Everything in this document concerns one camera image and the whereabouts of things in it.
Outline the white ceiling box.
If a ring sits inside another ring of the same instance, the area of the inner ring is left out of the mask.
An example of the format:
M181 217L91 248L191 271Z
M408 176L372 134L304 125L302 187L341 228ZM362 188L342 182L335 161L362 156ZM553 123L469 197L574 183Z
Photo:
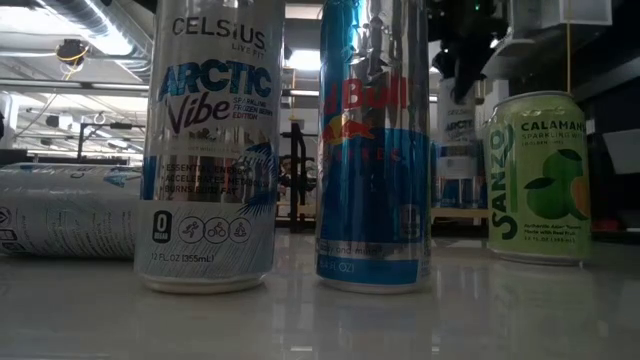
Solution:
M610 26L611 0L541 0L541 27L563 23Z

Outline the grey panel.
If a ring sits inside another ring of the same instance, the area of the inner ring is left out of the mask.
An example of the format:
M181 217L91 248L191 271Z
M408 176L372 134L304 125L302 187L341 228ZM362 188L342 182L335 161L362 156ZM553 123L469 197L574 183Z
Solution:
M604 133L603 138L616 174L640 173L640 129Z

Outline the silver Celsius Arctic Vibe can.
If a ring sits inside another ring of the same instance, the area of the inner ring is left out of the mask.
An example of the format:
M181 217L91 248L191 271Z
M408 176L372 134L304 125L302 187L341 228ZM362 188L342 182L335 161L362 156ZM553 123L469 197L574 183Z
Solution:
M284 0L158 0L134 269L211 294L271 270Z
M455 79L442 79L437 103L437 173L446 179L467 179L477 174L476 104L469 91L456 102Z
M140 180L131 166L0 167L0 253L131 259Z

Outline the black partition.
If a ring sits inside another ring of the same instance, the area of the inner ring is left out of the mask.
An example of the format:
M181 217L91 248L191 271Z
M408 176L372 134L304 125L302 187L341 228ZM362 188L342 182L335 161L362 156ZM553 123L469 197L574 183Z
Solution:
M88 152L80 158L75 152L46 152L26 149L0 149L0 166L15 163L58 163L58 164L93 164L93 165L129 165L142 164L140 154L90 155Z

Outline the silver ceiling duct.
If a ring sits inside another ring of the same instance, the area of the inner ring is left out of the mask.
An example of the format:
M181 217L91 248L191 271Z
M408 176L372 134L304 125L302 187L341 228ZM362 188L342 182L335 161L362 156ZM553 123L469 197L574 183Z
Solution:
M151 78L153 41L114 0L35 0L142 82Z

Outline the green Sanzo Calamansi can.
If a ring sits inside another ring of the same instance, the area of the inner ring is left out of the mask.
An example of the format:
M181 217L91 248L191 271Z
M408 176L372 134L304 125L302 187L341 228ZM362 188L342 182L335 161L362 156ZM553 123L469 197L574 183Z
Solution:
M586 121L573 97L499 102L485 127L489 248L503 259L577 265L590 256Z

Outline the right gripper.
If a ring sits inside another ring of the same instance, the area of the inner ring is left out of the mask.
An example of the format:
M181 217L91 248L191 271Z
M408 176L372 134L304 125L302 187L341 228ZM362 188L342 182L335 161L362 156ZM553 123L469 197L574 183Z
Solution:
M499 19L474 20L458 31L447 30L440 41L440 51L431 65L441 75L455 75L452 99L461 104L485 65L495 53L494 40L500 39Z

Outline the ceiling light panel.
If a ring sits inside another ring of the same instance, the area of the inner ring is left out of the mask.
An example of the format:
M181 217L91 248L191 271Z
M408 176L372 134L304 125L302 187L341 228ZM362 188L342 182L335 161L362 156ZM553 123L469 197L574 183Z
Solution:
M315 49L294 50L286 66L301 71L318 71L321 67L320 51Z

